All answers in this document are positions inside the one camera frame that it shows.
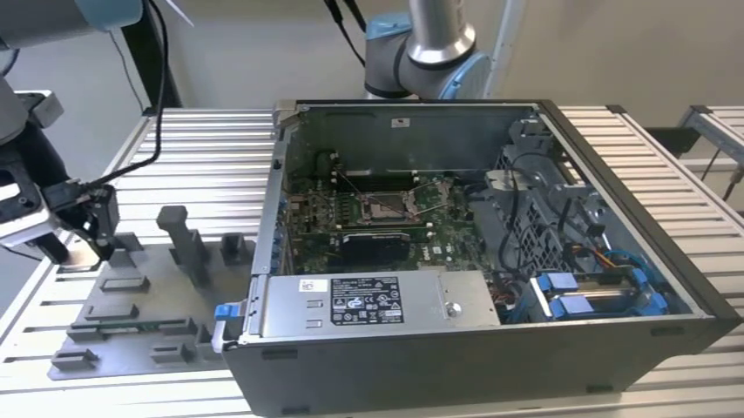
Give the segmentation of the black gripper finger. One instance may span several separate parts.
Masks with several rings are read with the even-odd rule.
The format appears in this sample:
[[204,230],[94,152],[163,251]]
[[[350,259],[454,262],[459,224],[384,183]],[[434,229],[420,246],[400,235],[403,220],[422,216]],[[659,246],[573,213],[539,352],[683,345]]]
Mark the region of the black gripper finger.
[[64,265],[66,263],[69,251],[54,233],[46,233],[38,237],[38,249],[53,264]]
[[114,251],[114,230],[120,220],[113,186],[76,185],[72,205],[62,211],[62,220],[98,259],[106,261]]

